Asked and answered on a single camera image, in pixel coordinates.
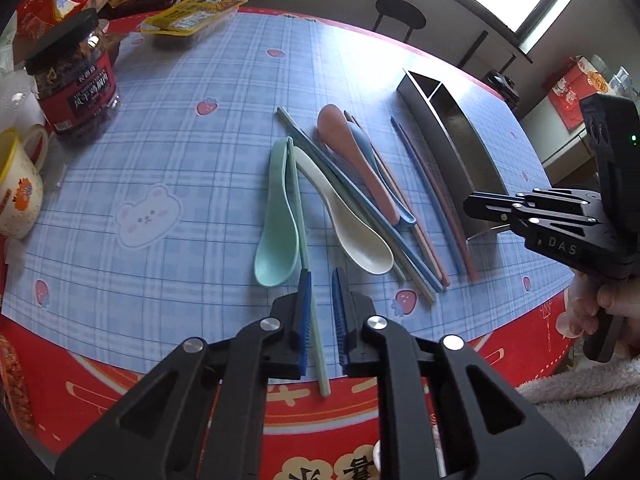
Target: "white spoon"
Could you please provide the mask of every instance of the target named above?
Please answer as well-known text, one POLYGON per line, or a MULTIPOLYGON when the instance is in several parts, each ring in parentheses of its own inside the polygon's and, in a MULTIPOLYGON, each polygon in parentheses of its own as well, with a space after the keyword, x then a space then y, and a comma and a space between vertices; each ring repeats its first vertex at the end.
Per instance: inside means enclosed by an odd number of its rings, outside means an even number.
POLYGON ((338 243, 354 263, 371 274, 389 272, 394 256, 386 242, 364 224, 342 201, 322 171, 299 147, 293 147, 296 165, 322 197, 338 243))

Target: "green spoon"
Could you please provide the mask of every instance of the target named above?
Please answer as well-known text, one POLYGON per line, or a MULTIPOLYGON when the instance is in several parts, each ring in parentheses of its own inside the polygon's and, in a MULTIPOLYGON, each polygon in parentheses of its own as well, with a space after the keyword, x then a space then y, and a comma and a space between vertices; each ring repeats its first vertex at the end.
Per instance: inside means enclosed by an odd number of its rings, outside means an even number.
POLYGON ((287 199, 286 169, 285 137, 276 140, 269 160, 267 213, 254 260, 255 279, 262 286, 276 286, 286 282, 298 260, 298 229, 287 199))

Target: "orange round sticker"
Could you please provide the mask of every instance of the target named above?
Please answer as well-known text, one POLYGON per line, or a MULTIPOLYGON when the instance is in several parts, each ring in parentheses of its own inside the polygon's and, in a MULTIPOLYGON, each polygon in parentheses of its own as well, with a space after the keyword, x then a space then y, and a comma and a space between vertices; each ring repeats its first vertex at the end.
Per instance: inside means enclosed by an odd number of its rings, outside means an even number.
POLYGON ((598 92, 606 94, 609 91, 609 85, 607 85, 607 81, 598 72, 589 72, 587 74, 587 78, 589 84, 593 86, 598 92))

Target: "metal screw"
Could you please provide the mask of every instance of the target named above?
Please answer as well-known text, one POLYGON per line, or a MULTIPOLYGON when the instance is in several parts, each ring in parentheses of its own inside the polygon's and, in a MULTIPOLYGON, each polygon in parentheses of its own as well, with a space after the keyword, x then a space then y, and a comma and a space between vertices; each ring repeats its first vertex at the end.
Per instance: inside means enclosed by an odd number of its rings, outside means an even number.
POLYGON ((187 352, 187 354, 197 354, 204 348, 204 343, 202 339, 198 339, 197 337, 190 337, 182 343, 182 349, 187 352))
POLYGON ((260 321, 260 328, 265 332, 273 332, 280 328, 280 320, 275 317, 265 317, 260 321))
POLYGON ((367 324, 373 330, 382 330, 383 328, 386 328, 387 325, 386 319, 382 316, 371 316, 369 319, 367 319, 367 324))
POLYGON ((465 345, 465 342, 457 335, 447 335, 442 340, 442 344, 449 350, 460 350, 465 345))

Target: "black stool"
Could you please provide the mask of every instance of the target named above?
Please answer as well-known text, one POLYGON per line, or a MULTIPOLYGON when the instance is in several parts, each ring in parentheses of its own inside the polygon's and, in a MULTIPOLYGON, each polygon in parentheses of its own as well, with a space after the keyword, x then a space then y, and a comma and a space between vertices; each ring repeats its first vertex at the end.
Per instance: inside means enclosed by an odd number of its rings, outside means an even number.
POLYGON ((420 30, 427 24, 427 19, 424 14, 420 12, 416 7, 412 6, 409 2, 404 0, 378 0, 376 1, 376 10, 380 13, 376 24, 371 29, 373 32, 378 30, 378 26, 382 21, 382 16, 389 16, 395 18, 399 22, 403 22, 409 31, 407 32, 403 43, 409 41, 409 36, 414 30, 420 30))

